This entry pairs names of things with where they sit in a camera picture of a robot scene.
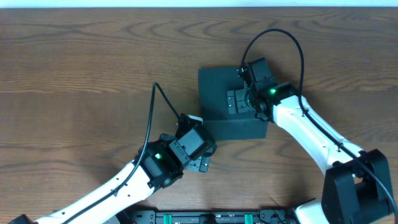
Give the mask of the black gift box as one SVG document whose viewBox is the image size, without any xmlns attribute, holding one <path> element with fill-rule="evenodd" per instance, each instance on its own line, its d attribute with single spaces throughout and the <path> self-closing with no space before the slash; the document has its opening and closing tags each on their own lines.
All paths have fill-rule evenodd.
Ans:
<svg viewBox="0 0 398 224">
<path fill-rule="evenodd" d="M 226 92 L 244 88 L 237 67 L 202 68 L 198 71 L 200 110 L 204 127 L 216 141 L 264 139 L 267 122 L 255 112 L 228 113 Z"/>
</svg>

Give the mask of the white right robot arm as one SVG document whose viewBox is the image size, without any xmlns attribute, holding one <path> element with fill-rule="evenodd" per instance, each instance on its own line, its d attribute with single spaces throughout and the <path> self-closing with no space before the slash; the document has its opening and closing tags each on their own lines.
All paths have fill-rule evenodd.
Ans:
<svg viewBox="0 0 398 224">
<path fill-rule="evenodd" d="M 295 207 L 297 223 L 372 223 L 397 215 L 389 165 L 378 149 L 364 151 L 328 123 L 290 83 L 226 92 L 231 114 L 256 111 L 287 131 L 324 175 L 320 200 Z"/>
</svg>

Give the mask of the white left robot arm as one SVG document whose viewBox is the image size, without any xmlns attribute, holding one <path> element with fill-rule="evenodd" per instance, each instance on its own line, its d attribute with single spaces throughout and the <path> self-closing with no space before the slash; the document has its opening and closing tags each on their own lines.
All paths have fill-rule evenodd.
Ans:
<svg viewBox="0 0 398 224">
<path fill-rule="evenodd" d="M 20 215 L 11 223 L 106 223 L 125 208 L 182 178 L 184 170 L 207 172 L 216 144 L 156 141 L 96 190 L 70 206 L 32 221 Z"/>
</svg>

